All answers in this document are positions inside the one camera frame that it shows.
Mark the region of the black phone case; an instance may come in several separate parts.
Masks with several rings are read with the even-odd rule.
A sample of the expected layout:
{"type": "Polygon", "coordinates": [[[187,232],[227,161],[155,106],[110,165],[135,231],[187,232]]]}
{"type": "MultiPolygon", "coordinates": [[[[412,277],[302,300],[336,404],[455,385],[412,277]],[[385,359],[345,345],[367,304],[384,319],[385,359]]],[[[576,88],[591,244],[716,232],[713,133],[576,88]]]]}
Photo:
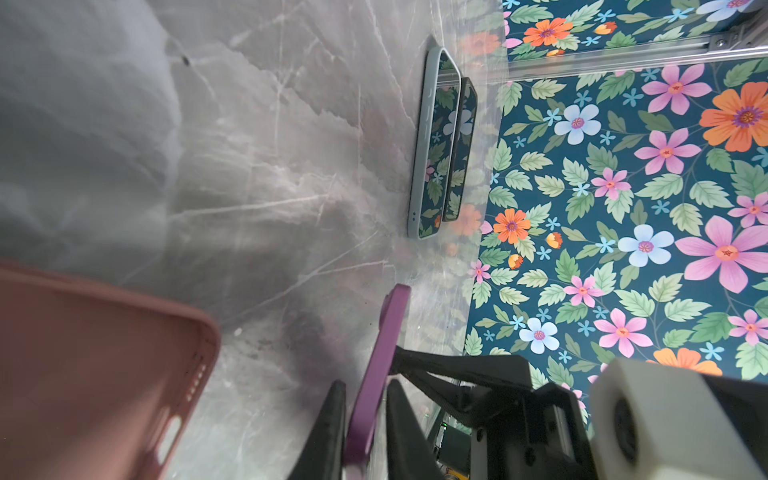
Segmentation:
{"type": "Polygon", "coordinates": [[[458,220],[463,200],[466,174],[477,117],[478,97],[469,77],[461,79],[461,96],[455,126],[451,170],[444,208],[443,221],[458,220]]]}

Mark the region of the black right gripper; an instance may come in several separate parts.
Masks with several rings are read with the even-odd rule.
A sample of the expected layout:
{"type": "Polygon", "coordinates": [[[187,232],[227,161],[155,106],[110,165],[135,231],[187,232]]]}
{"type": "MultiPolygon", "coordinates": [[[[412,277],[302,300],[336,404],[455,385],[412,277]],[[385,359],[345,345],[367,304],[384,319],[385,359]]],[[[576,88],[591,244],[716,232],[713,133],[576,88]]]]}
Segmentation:
{"type": "Polygon", "coordinates": [[[397,347],[392,373],[472,428],[471,479],[598,477],[575,392],[554,383],[532,390],[523,357],[446,356],[397,347]],[[471,387],[443,377],[488,388],[475,402],[471,387]]]}

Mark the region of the phone with pink edge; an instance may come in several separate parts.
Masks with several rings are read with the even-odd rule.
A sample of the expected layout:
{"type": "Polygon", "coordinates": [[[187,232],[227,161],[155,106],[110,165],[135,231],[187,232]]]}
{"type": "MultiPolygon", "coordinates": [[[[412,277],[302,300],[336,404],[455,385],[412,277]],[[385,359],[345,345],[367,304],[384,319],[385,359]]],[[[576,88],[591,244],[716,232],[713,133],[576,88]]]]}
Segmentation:
{"type": "Polygon", "coordinates": [[[381,404],[392,366],[411,287],[396,284],[379,316],[379,331],[355,400],[347,429],[343,466],[346,479],[365,479],[381,404]]]}

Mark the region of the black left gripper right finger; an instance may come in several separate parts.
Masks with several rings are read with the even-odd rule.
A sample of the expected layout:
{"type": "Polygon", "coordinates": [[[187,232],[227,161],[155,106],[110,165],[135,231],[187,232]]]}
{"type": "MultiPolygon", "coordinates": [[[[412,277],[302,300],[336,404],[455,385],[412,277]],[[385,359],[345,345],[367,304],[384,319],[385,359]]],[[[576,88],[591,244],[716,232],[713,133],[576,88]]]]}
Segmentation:
{"type": "Polygon", "coordinates": [[[385,408],[388,478],[443,479],[444,475],[398,380],[392,380],[387,386],[385,408]]]}

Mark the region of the aluminium frame post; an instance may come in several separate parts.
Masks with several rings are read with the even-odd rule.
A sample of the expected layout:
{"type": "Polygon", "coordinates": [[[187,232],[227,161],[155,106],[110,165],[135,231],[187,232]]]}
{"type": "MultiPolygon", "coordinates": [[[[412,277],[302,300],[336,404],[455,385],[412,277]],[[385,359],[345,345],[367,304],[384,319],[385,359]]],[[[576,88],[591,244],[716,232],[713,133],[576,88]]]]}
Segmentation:
{"type": "Polygon", "coordinates": [[[691,65],[767,56],[767,9],[761,8],[731,30],[699,37],[644,43],[568,53],[538,59],[505,61],[490,65],[487,85],[540,78],[560,78],[617,70],[645,69],[667,65],[691,65]]]}

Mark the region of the pink phone case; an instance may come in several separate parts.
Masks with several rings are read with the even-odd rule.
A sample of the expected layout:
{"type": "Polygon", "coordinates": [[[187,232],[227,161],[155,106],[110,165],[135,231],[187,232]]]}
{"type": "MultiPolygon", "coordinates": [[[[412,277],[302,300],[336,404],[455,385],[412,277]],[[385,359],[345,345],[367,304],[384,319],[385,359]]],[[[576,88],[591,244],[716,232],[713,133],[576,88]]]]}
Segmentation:
{"type": "Polygon", "coordinates": [[[204,312],[1,267],[1,475],[160,479],[221,349],[204,312]]]}

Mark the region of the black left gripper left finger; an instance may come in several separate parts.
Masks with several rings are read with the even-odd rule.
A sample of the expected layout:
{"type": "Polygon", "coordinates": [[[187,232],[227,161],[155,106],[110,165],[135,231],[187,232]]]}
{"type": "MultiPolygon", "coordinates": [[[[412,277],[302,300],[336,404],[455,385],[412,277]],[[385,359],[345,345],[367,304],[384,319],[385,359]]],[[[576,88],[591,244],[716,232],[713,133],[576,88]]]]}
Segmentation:
{"type": "Polygon", "coordinates": [[[346,384],[334,381],[289,480],[341,480],[345,442],[346,384]]]}

